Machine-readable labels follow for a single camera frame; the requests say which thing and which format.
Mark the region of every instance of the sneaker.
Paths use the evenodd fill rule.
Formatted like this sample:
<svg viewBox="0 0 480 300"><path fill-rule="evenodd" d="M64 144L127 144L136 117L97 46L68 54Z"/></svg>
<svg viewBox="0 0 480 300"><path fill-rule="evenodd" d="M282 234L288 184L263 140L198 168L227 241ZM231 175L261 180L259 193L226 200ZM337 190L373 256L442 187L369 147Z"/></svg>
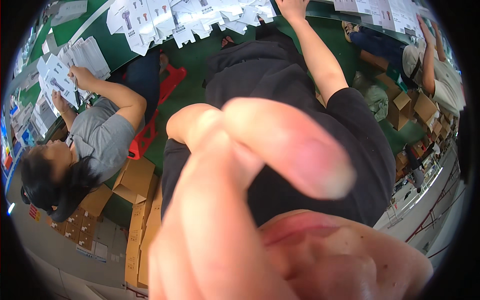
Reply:
<svg viewBox="0 0 480 300"><path fill-rule="evenodd" d="M165 71L168 66L168 56L164 53L160 54L160 74Z"/></svg>
<svg viewBox="0 0 480 300"><path fill-rule="evenodd" d="M342 28L343 28L343 31L345 32L345 39L347 40L347 42L351 43L352 40L348 35L354 32L352 23L342 21Z"/></svg>

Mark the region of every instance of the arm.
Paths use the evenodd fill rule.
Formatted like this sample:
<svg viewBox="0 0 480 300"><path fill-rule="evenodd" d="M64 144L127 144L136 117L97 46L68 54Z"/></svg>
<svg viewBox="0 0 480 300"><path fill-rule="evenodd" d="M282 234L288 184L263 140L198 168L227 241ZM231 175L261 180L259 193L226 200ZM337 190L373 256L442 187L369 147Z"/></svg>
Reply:
<svg viewBox="0 0 480 300"><path fill-rule="evenodd" d="M290 23L299 41L305 63L313 76L325 105L330 97L348 87L342 68L330 49L305 19L309 0L276 0L283 17Z"/></svg>
<svg viewBox="0 0 480 300"><path fill-rule="evenodd" d="M193 152L202 140L199 132L205 132L206 128L219 121L219 113L220 110L205 103L184 107L168 120L168 138L186 144Z"/></svg>
<svg viewBox="0 0 480 300"><path fill-rule="evenodd" d="M438 60L441 61L441 62L444 62L444 61L447 60L447 57L445 56L445 52L444 52L442 35L440 34L440 30L438 30L437 23L432 22L432 27L435 30L435 39L436 39L436 45L437 45Z"/></svg>
<svg viewBox="0 0 480 300"><path fill-rule="evenodd" d="M124 85L96 79L87 68L72 66L69 76L77 78L80 89L100 94L115 103L120 108L117 114L137 131L147 105L145 98Z"/></svg>
<svg viewBox="0 0 480 300"><path fill-rule="evenodd" d="M55 108L58 109L62 119L67 125L67 130L70 131L72 128L73 121L77 117L77 113L70 108L64 97L61 96L60 92L52 90L52 101Z"/></svg>
<svg viewBox="0 0 480 300"><path fill-rule="evenodd" d="M422 76L422 86L423 88L431 95L435 94L435 73L433 68L433 58L435 51L435 39L433 38L432 33L428 29L427 25L423 21L420 15L417 14L417 19L420 24L420 28L425 36L427 42L427 47L425 49L425 54L423 55L423 76Z"/></svg>

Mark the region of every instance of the black hair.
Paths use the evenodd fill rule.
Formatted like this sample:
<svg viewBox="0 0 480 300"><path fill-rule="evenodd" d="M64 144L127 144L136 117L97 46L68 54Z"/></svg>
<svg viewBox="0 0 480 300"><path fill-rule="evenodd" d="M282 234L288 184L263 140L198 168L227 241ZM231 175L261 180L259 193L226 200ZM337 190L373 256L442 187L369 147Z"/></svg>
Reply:
<svg viewBox="0 0 480 300"><path fill-rule="evenodd" d="M23 202L43 209L56 222L65 221L89 192L100 185L100 175L94 174L89 166L91 159L91 156L81 157L67 168L60 182L54 182L51 163L41 151L31 151L21 162Z"/></svg>

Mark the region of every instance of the warning sign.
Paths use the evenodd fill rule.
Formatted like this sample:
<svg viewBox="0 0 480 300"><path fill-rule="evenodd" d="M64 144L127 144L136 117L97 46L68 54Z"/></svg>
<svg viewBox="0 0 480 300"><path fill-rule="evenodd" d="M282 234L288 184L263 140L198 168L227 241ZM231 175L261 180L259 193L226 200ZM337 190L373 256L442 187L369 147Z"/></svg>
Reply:
<svg viewBox="0 0 480 300"><path fill-rule="evenodd" d="M28 211L28 214L35 219L35 221L39 222L40 221L40 212L38 209L30 204L30 210Z"/></svg>

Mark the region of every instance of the woman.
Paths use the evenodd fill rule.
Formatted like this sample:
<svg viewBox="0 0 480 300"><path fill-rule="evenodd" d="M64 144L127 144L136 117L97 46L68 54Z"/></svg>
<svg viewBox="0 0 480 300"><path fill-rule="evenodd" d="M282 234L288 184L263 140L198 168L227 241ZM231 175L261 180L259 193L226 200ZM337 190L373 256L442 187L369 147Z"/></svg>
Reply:
<svg viewBox="0 0 480 300"><path fill-rule="evenodd" d="M23 159L26 203L57 222L65 221L93 188L123 166L132 140L157 107L160 61L168 64L165 55L152 51L128 65L125 80L116 72L111 80L124 85L96 79L87 68L70 68L69 76L76 77L80 89L101 97L77 115L59 91L52 92L70 134L65 142L35 146Z"/></svg>
<svg viewBox="0 0 480 300"><path fill-rule="evenodd" d="M228 38L230 41L223 41L223 49L207 59L208 104L185 107L167 123L162 216L193 152L184 135L199 126L196 118L204 112L221 109L228 100L239 96L268 98L305 112L346 149L358 175L352 191L343 195L341 201L317 201L298 192L270 166L264 167L248 189L249 207L258 226L295 209L341 216L371 227L384 213L395 181L395 160L388 141L361 94L348 87L328 47L305 18L299 22L297 16L292 20L290 14L283 16L295 30L303 56L289 36L273 23L262 22L256 29L256 41L235 45ZM312 74L326 108L315 98L314 83L307 71ZM321 151L318 156L311 159L325 158ZM348 178L335 180L348 182Z"/></svg>
<svg viewBox="0 0 480 300"><path fill-rule="evenodd" d="M361 49L385 58L400 70L402 79L409 88L422 87L432 95L432 99L459 117L465 106L462 79L447 61L442 35L435 22L432 22L435 37L431 34L421 16L417 15L425 41L419 47L405 45L378 31L364 26L353 27L352 23L342 22L345 39Z"/></svg>
<svg viewBox="0 0 480 300"><path fill-rule="evenodd" d="M330 214L366 215L353 199L384 210L384 199L374 197L389 200L395 167L364 100L348 89L332 53L305 20L307 3L277 1L299 37L325 110L313 111L306 72L277 49L287 46L251 42L221 51L236 63L223 68L216 60L220 71L207 79L206 94L216 104L233 93L257 97L233 98L221 110L192 105L168 121L162 178L168 207L149 250L152 299L411 299L432 275L429 260L407 244L312 211L331 209L313 206L317 202L338 205ZM234 49L243 50L228 52ZM346 106L345 116L338 106ZM272 185L270 173L262 175L265 164L283 181ZM265 193L253 191L255 184Z"/></svg>

